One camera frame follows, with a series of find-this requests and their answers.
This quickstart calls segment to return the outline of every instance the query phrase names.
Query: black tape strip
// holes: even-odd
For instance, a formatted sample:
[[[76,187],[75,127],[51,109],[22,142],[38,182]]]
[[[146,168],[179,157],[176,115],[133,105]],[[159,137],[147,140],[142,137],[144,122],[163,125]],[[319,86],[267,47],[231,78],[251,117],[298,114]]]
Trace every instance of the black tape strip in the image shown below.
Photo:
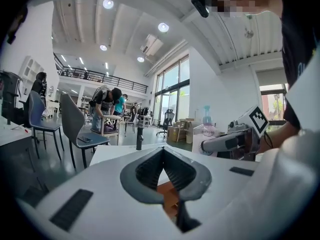
[[[254,170],[243,169],[243,168],[240,168],[240,167],[232,167],[229,171],[230,172],[234,172],[236,174],[243,174],[243,175],[250,176],[250,177],[255,172]]]
[[[85,208],[93,192],[79,189],[74,195],[57,211],[50,221],[59,228],[68,231],[76,221],[81,211]]]

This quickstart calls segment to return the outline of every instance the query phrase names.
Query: teal shirt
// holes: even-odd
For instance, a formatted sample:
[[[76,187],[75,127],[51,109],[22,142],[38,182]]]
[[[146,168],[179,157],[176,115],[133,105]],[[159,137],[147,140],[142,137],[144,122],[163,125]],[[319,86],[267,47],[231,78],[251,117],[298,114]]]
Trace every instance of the teal shirt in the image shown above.
[[[118,113],[122,113],[123,104],[126,102],[124,97],[119,98],[119,103],[115,105],[114,111],[117,111]]]

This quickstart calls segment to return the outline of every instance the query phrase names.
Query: ceiling air conditioner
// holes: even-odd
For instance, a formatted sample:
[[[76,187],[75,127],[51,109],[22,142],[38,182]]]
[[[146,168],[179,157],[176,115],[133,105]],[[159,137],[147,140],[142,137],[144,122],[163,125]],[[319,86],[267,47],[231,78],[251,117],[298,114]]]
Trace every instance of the ceiling air conditioner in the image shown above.
[[[160,39],[156,38],[152,34],[149,34],[146,38],[146,44],[141,46],[140,49],[146,56],[153,56],[163,44],[164,43],[161,42]]]

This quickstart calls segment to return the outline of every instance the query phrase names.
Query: roller shade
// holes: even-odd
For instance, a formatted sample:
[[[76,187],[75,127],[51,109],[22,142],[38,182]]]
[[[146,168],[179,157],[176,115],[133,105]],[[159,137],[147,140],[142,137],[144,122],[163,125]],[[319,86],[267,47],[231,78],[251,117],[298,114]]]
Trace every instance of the roller shade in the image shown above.
[[[284,68],[258,71],[256,76],[260,86],[279,85],[288,82]]]

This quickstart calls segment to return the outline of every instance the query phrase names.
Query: person in teal shirt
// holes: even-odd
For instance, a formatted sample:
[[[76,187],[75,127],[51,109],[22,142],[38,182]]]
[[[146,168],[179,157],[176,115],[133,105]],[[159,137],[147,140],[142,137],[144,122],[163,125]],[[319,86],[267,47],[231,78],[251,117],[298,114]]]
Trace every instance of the person in teal shirt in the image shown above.
[[[120,98],[119,98],[119,103],[115,105],[114,107],[114,112],[113,114],[115,116],[119,116],[122,114],[123,110],[126,110],[126,100],[128,99],[128,95],[123,94]],[[117,120],[115,120],[114,125],[113,125],[113,129],[116,130],[117,129]]]

